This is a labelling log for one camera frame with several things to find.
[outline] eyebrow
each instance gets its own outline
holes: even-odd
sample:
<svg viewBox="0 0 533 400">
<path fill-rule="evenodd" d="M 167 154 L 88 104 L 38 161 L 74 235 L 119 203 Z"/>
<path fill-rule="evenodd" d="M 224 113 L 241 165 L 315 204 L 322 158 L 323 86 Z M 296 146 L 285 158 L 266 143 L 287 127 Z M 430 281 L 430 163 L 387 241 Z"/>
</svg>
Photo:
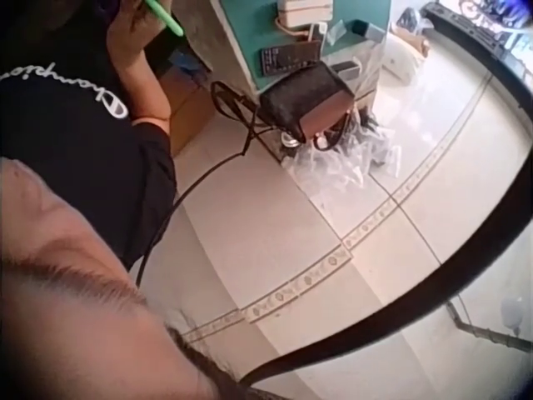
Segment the eyebrow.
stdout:
<svg viewBox="0 0 533 400">
<path fill-rule="evenodd" d="M 32 260 L 2 260 L 2 273 L 41 287 L 71 293 L 80 298 L 127 307 L 147 307 L 146 298 L 134 287 L 118 279 L 95 272 L 80 271 L 73 266 L 49 265 Z"/>
</svg>

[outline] remote control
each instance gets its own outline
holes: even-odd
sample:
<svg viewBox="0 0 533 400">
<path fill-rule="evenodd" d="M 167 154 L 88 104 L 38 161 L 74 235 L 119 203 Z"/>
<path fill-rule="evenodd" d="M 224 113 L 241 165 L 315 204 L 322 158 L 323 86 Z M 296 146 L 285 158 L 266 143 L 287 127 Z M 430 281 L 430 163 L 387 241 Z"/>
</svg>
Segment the remote control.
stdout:
<svg viewBox="0 0 533 400">
<path fill-rule="evenodd" d="M 296 42 L 285 46 L 267 47 L 261 50 L 263 76 L 290 73 L 320 60 L 319 41 Z"/>
</svg>

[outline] person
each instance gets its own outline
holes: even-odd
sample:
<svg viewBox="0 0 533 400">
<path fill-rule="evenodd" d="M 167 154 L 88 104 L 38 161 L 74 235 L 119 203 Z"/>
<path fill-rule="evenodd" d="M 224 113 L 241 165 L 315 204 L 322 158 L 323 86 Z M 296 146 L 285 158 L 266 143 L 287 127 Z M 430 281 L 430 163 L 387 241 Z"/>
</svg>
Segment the person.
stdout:
<svg viewBox="0 0 533 400">
<path fill-rule="evenodd" d="M 77 11 L 53 18 L 47 40 L 2 70 L 0 153 L 76 208 L 129 270 L 177 190 L 171 108 L 144 53 L 163 24 L 143 1 L 121 0 L 107 28 L 96 2 L 37 2 Z"/>
<path fill-rule="evenodd" d="M 34 171 L 2 158 L 0 173 L 7 398 L 255 398 L 169 332 L 87 219 Z"/>
</svg>

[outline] green marker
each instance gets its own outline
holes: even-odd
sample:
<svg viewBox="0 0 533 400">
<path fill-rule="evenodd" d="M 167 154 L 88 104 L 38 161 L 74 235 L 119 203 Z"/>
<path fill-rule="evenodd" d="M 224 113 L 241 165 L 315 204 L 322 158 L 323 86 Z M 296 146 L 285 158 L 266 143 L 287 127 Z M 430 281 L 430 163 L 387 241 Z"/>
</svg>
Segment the green marker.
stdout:
<svg viewBox="0 0 533 400">
<path fill-rule="evenodd" d="M 167 27 L 173 31 L 177 36 L 183 36 L 183 29 L 180 27 L 179 23 L 176 22 L 172 15 L 170 15 L 165 8 L 157 0 L 145 0 L 148 7 L 150 7 L 154 14 L 161 19 Z"/>
</svg>

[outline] white box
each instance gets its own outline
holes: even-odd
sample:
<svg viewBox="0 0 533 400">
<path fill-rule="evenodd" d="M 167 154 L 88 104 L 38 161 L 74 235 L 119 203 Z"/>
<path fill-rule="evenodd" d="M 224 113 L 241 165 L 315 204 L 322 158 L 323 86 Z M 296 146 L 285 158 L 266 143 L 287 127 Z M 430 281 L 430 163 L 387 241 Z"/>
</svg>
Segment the white box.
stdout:
<svg viewBox="0 0 533 400">
<path fill-rule="evenodd" d="M 277 0 L 280 23 L 287 28 L 333 19 L 333 0 Z"/>
</svg>

